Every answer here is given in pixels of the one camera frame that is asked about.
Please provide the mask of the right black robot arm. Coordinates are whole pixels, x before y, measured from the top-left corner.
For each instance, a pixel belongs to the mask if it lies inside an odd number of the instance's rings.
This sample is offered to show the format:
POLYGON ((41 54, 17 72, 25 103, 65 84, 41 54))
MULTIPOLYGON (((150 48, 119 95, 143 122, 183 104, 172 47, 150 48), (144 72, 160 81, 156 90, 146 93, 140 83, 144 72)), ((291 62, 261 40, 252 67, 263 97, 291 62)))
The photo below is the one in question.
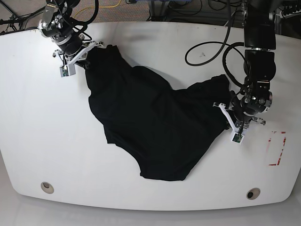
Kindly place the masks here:
POLYGON ((95 1, 94 13, 87 21, 79 21, 71 16, 72 9, 79 4, 78 0, 47 0, 38 30, 43 37, 50 38, 59 49, 53 57, 62 61, 62 70, 67 70, 67 64, 74 60, 75 64, 88 70, 90 62, 87 59, 87 48, 92 44, 92 37, 85 33, 88 25, 98 14, 99 1, 95 1))

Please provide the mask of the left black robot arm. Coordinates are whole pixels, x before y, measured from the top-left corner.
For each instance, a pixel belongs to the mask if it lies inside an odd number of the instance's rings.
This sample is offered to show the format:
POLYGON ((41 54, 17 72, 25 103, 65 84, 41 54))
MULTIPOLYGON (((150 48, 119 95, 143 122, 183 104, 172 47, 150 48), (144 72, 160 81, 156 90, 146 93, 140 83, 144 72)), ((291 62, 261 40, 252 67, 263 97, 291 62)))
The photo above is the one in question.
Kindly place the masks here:
POLYGON ((242 1, 244 42, 229 45, 223 53, 222 65, 230 80, 239 87, 231 91, 228 105, 214 104, 226 116, 232 129, 231 140, 242 142, 251 121, 265 124, 257 114, 267 111, 272 105, 270 81, 276 74, 276 35, 271 1, 242 1), (229 71, 227 54, 236 47, 245 47, 244 71, 246 77, 240 83, 229 71))

